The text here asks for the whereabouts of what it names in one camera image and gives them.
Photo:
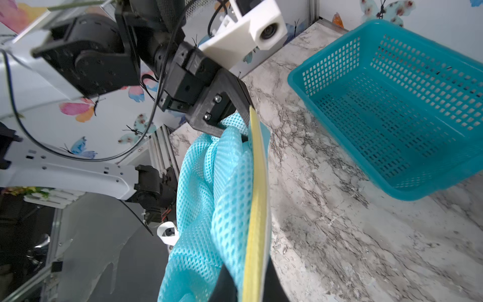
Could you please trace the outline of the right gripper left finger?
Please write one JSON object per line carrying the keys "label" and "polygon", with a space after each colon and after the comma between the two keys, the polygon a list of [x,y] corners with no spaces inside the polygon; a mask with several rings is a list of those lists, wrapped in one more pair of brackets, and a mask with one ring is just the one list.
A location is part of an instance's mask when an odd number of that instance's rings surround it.
{"label": "right gripper left finger", "polygon": [[237,302],[238,291],[230,272],[223,265],[215,289],[211,293],[209,302]]}

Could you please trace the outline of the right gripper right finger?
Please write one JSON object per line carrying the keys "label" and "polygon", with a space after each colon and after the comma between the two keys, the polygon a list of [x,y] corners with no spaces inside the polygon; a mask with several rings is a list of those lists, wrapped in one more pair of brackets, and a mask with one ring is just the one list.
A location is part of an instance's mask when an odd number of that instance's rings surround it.
{"label": "right gripper right finger", "polygon": [[289,302],[281,286],[272,259],[269,259],[265,275],[263,302]]}

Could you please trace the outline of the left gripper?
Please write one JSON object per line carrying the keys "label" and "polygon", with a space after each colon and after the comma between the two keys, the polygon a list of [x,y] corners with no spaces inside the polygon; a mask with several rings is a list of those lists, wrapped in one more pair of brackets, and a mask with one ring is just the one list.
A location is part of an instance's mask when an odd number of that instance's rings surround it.
{"label": "left gripper", "polygon": [[170,54],[162,86],[157,106],[187,113],[188,124],[199,132],[221,137],[221,120],[235,112],[250,124],[253,102],[245,83],[187,42]]}

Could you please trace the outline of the teal mesh laundry bag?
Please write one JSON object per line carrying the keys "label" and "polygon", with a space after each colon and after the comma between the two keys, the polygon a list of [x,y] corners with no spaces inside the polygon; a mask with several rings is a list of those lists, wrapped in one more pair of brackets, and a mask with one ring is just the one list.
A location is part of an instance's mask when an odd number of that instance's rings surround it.
{"label": "teal mesh laundry bag", "polygon": [[200,135],[182,162],[177,230],[159,301],[208,301],[226,265],[238,301],[261,301],[271,236],[267,141],[254,109],[235,113],[221,137]]}

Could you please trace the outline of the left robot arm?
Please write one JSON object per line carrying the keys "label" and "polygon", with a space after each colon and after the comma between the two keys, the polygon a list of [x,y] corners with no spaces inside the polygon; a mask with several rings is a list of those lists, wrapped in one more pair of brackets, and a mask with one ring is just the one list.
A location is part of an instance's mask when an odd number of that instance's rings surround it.
{"label": "left robot arm", "polygon": [[[117,1],[115,18],[80,15],[51,27],[43,44],[26,50],[39,74],[65,98],[100,96],[140,84],[140,63],[155,73],[154,109],[185,113],[192,128],[220,137],[222,119],[238,112],[249,122],[246,85],[221,59],[184,41],[182,25],[192,2]],[[158,212],[175,202],[173,169],[117,166],[111,157],[88,159],[48,148],[26,128],[1,127],[1,186],[49,187],[108,195]]]}

